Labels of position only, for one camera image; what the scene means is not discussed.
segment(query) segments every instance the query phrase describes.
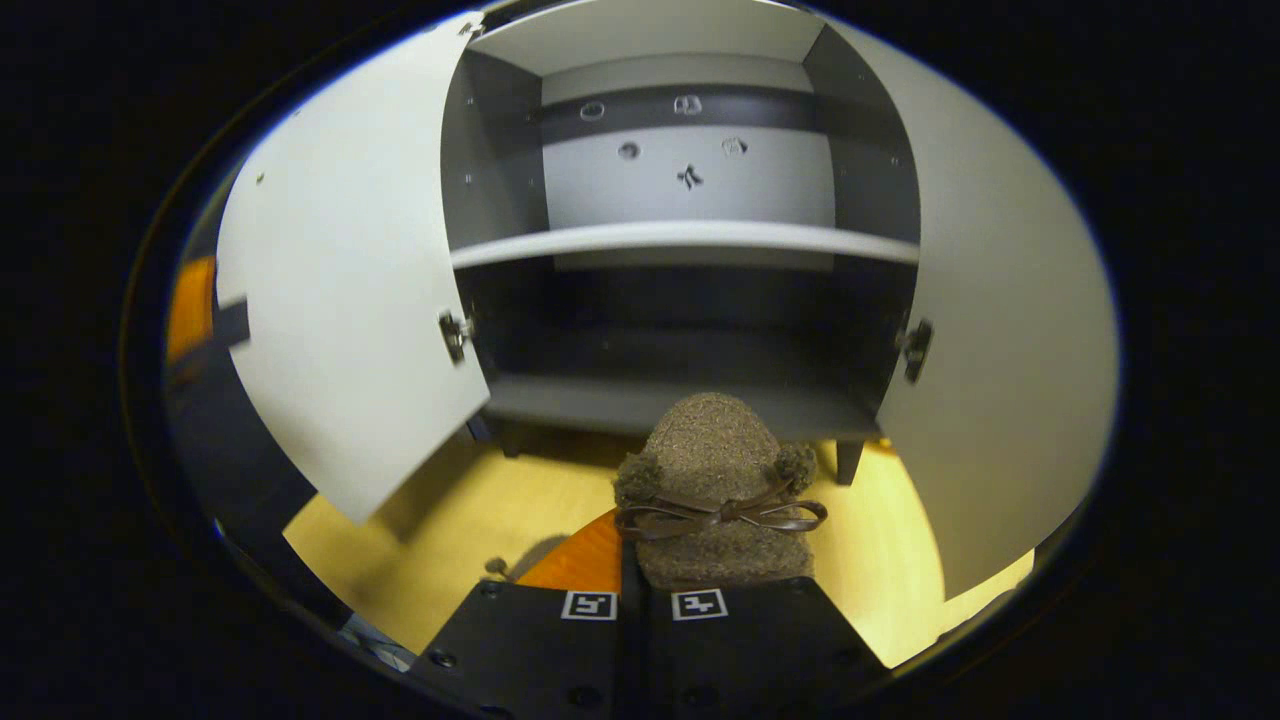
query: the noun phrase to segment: orange surface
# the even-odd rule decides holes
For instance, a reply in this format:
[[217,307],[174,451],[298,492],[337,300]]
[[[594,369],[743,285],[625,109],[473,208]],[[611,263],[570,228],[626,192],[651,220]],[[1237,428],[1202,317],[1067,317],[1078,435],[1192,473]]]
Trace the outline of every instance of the orange surface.
[[169,309],[168,363],[182,359],[214,334],[214,259],[183,265]]
[[557,591],[622,592],[622,538],[609,510],[534,565],[518,585]]

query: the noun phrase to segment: wooden floor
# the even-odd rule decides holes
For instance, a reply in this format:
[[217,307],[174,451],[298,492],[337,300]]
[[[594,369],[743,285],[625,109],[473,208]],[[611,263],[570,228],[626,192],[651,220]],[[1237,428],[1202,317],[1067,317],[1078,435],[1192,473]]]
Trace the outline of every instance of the wooden floor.
[[[613,506],[611,480],[641,441],[558,433],[538,454],[503,457],[456,437],[379,512],[356,527],[316,496],[285,529],[311,570],[356,612],[413,652],[444,625],[490,557],[515,564]],[[818,446],[805,497],[831,515],[809,541],[817,580],[887,666],[932,644],[1014,587],[1033,552],[943,602],[924,509],[892,450],[868,443],[851,487],[835,483],[835,443]]]

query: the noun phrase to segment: bolt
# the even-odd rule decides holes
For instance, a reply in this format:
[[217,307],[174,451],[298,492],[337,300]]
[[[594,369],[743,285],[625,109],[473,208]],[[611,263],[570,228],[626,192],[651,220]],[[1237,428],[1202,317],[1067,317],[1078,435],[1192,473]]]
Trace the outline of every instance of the bolt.
[[444,652],[443,650],[433,650],[431,652],[428,653],[428,657],[431,659],[431,662],[435,662],[436,665],[444,669],[453,667],[454,665],[458,664],[457,657],[453,657],[452,655]]

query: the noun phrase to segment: cabinet leg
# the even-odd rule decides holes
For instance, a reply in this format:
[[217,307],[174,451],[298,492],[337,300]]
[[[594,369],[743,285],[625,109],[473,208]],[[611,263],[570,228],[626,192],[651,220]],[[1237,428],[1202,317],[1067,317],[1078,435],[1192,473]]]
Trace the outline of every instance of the cabinet leg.
[[476,442],[493,442],[493,430],[489,429],[489,424],[480,415],[467,420],[467,430]]
[[836,484],[854,484],[854,474],[858,473],[858,461],[863,457],[863,443],[837,442],[836,443]]

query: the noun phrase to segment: open cabinet door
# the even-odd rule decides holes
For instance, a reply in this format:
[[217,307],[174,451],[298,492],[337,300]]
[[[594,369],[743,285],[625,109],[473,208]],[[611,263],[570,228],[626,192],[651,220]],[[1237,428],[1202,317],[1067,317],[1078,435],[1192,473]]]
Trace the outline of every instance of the open cabinet door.
[[480,13],[356,67],[244,161],[219,231],[218,301],[248,307],[236,372],[298,470],[355,523],[488,398],[440,200],[440,126]]
[[888,90],[920,187],[909,327],[878,421],[928,514],[947,598],[1046,538],[1097,475],[1119,389],[1116,310],[1089,229],[1036,152],[970,95],[836,20]]

